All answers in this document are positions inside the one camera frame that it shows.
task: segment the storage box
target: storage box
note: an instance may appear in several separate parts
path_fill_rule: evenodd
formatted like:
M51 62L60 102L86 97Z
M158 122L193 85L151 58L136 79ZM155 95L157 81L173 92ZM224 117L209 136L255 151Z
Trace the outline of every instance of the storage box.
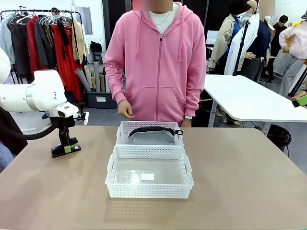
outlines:
M116 145L127 145L129 144L129 134L140 127L160 126L165 128L171 128L179 130L177 122L155 122L155 121L122 121L118 128L116 137ZM175 145L183 146L182 135L175 135Z
M183 146L118 145L107 166L110 197L189 197L194 181Z
M88 107L95 109L116 109L117 103L110 92L87 92Z

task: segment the man in pink hoodie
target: man in pink hoodie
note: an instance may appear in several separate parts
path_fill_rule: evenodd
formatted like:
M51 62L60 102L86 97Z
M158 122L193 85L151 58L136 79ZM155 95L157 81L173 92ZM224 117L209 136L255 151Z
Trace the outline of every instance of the man in pink hoodie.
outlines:
M122 15L106 52L113 99L127 119L191 127L206 74L203 25L179 2L146 1L155 11ZM121 69L126 71L126 92Z

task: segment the gray pouch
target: gray pouch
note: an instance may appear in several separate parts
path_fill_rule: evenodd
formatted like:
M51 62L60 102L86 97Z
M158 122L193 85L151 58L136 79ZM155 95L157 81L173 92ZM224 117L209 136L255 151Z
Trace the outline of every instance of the gray pouch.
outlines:
M181 130L172 130L159 126L141 127L129 134L131 145L174 145L175 135L182 135Z

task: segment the hoodie pocket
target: hoodie pocket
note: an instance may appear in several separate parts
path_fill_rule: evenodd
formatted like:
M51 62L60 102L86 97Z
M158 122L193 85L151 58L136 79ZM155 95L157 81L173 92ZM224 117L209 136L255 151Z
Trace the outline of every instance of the hoodie pocket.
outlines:
M141 86L129 99L135 121L156 120L156 87Z
M175 87L160 87L159 121L181 122L184 118L186 102Z

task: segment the black hair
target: black hair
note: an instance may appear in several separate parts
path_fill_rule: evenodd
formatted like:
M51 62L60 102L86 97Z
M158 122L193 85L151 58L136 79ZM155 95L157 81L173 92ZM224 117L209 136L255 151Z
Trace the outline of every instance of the black hair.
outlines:
M279 18L280 23L286 23L288 21L288 17L286 15L283 15Z

